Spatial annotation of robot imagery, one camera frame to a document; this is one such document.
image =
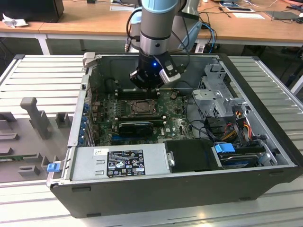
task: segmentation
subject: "wooden desk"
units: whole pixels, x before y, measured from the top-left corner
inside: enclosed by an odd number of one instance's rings
[[[131,12],[110,11],[112,4],[64,0],[64,14],[58,23],[44,23],[40,33],[81,35],[122,35],[126,39],[126,21]]]
[[[273,1],[268,0],[254,0],[254,4],[261,7],[268,7]],[[209,1],[208,3],[201,2],[200,11],[213,6],[218,6],[218,3]],[[255,11],[282,11],[286,10],[287,3],[278,1],[273,4],[272,7],[264,9],[257,7],[250,7]],[[207,9],[203,12],[221,12],[218,7]],[[299,14],[296,10],[291,10],[295,14]],[[258,13],[265,19],[248,19],[248,18],[236,18],[232,13],[229,13],[231,18],[226,14],[208,14],[212,28],[216,30],[218,34],[219,43],[233,43],[233,44],[245,44],[252,41],[252,43],[258,43],[263,45],[297,45],[303,44],[303,25],[293,22],[291,24],[283,23],[279,20],[271,20],[270,16],[266,13]],[[202,19],[207,22],[207,16],[205,13],[201,14]],[[199,39],[209,39],[208,31],[201,31]]]
[[[43,22],[28,22],[29,26],[25,27],[8,27],[4,23],[0,23],[0,33],[9,32],[9,33],[39,33],[39,28],[42,26]]]
[[[271,0],[254,0],[254,4],[268,7]],[[51,54],[48,39],[79,39],[83,40],[125,40],[126,21],[130,12],[110,11],[111,4],[98,2],[87,4],[86,1],[73,2],[64,0],[64,14],[58,23],[30,22],[30,26],[12,29],[0,24],[1,37],[24,37],[38,39],[43,54]],[[286,9],[288,4],[278,1],[271,8],[263,9],[252,7],[255,11]],[[200,11],[219,6],[209,0],[201,0]],[[205,12],[220,12],[217,7],[207,9]],[[272,46],[302,46],[303,25],[293,22],[286,24],[282,21],[271,21],[265,13],[259,13],[265,19],[236,18],[232,13],[228,18],[226,14],[209,14],[212,28],[217,32],[219,44],[251,44]],[[207,21],[206,14],[201,14]],[[198,42],[202,45],[207,42],[210,33],[201,30]]]

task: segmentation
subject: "computer case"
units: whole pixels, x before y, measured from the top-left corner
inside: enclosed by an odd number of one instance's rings
[[[14,19],[26,21],[58,22],[63,14],[62,0],[1,0],[0,18],[2,14]]]

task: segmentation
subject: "robotic arm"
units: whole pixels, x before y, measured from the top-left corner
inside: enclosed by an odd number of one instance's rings
[[[169,39],[175,15],[187,0],[121,0],[122,3],[142,6],[139,61],[130,80],[139,88],[151,90],[181,77],[183,65],[171,58]]]

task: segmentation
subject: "metal rail table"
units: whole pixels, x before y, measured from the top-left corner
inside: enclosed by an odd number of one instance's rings
[[[83,75],[81,59],[80,55],[27,55],[23,59],[13,60],[0,77],[0,108],[12,111],[19,118],[27,117],[14,104],[17,103],[15,99],[24,94],[37,94],[38,103],[44,103],[38,108],[55,106],[55,109],[46,110],[48,116],[62,109],[72,114],[74,98],[78,96],[74,91],[79,90],[80,85],[77,79]],[[251,57],[230,59],[294,144],[303,151],[302,103],[261,61]],[[299,177],[291,183],[275,186],[256,201],[75,219],[41,180],[0,184],[0,226],[296,227],[302,226],[302,204],[303,178]]]

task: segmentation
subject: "warning label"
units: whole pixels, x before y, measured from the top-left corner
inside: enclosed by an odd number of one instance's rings
[[[107,176],[145,175],[143,150],[110,151],[107,153]]]

